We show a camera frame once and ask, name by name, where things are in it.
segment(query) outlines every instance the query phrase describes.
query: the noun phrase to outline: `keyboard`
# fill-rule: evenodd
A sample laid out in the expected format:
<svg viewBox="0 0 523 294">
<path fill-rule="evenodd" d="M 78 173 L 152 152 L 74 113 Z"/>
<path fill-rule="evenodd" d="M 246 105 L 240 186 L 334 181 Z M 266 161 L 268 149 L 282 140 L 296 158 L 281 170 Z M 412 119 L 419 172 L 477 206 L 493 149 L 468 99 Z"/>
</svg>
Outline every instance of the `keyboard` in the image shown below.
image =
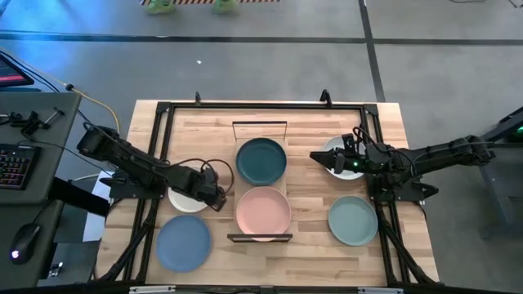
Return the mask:
<svg viewBox="0 0 523 294">
<path fill-rule="evenodd" d="M 0 144 L 0 189 L 25 189 L 40 151 L 35 146 Z"/>
</svg>

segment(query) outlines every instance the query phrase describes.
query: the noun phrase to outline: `yellow cable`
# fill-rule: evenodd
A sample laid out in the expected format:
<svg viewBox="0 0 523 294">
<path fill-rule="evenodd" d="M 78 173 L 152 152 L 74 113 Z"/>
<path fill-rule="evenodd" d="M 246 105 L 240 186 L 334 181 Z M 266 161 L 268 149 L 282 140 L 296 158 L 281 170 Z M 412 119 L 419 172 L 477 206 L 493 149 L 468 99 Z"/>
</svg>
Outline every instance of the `yellow cable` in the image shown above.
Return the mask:
<svg viewBox="0 0 523 294">
<path fill-rule="evenodd" d="M 34 66 L 30 65 L 29 63 L 27 63 L 25 60 L 21 59 L 20 57 L 16 56 L 12 52 L 8 51 L 6 48 L 0 47 L 0 50 L 6 52 L 7 54 L 12 56 L 13 58 L 16 58 L 19 62 L 23 63 L 24 65 L 29 66 L 32 70 L 38 72 L 39 74 L 41 74 L 43 76 L 46 76 L 46 77 L 48 77 L 48 78 L 50 78 L 50 79 L 60 83 L 63 87 L 67 87 L 67 85 L 69 85 L 67 82 L 63 82 L 60 79 L 51 76 L 49 73 L 45 73 L 42 70 L 35 68 Z M 102 103 L 102 102 L 100 102 L 100 101 L 98 101 L 96 99 L 92 99 L 91 97 L 89 97 L 85 93 L 82 93 L 82 92 L 76 90 L 75 88 L 71 89 L 71 91 L 74 91 L 74 92 L 80 94 L 83 98 L 85 98 L 85 99 L 87 99 L 87 100 L 89 100 L 91 102 L 94 102 L 94 103 L 96 103 L 98 105 L 101 105 L 101 106 L 104 106 L 105 108 L 107 108 L 107 110 L 109 110 L 111 112 L 111 114 L 113 114 L 114 122 L 116 123 L 116 130 L 118 131 L 118 133 L 120 133 L 120 123 L 118 122 L 118 117 L 116 116 L 116 113 L 108 105 L 106 105 L 106 104 L 104 104 L 104 103 Z"/>
</svg>

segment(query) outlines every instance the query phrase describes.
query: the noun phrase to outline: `monitor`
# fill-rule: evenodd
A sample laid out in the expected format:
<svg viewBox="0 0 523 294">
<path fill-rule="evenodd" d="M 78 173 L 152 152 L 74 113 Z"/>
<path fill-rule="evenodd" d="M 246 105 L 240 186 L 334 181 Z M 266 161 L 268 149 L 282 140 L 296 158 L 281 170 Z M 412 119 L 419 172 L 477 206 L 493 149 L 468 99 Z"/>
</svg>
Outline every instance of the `monitor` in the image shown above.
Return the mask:
<svg viewBox="0 0 523 294">
<path fill-rule="evenodd" d="M 20 68 L 0 55 L 0 88 L 33 85 L 34 80 Z"/>
</svg>

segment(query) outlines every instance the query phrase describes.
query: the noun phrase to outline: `blue plate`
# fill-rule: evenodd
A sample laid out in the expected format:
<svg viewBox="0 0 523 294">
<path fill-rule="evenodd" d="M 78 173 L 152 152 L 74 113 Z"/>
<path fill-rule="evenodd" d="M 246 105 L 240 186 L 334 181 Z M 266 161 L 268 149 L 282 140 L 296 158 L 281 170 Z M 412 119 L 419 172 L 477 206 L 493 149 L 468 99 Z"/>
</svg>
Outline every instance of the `blue plate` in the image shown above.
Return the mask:
<svg viewBox="0 0 523 294">
<path fill-rule="evenodd" d="M 250 184 L 270 185 L 287 167 L 284 149 L 275 141 L 257 138 L 247 141 L 236 154 L 238 173 Z"/>
<path fill-rule="evenodd" d="M 338 198 L 329 209 L 329 227 L 341 242 L 361 246 L 370 242 L 378 231 L 378 217 L 364 199 L 354 196 Z"/>
<path fill-rule="evenodd" d="M 160 230 L 156 254 L 164 268 L 177 273 L 196 270 L 211 251 L 211 233 L 197 216 L 176 216 Z"/>
</svg>

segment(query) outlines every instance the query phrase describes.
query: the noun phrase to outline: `light green plate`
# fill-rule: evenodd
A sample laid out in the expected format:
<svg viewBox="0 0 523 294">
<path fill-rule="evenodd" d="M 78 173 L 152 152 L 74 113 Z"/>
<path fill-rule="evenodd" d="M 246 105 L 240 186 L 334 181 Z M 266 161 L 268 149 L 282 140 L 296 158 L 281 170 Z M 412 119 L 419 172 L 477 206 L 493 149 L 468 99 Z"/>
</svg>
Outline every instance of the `light green plate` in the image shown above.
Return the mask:
<svg viewBox="0 0 523 294">
<path fill-rule="evenodd" d="M 338 198 L 329 209 L 329 227 L 341 242 L 361 246 L 370 242 L 378 231 L 374 208 L 355 196 Z"/>
</svg>

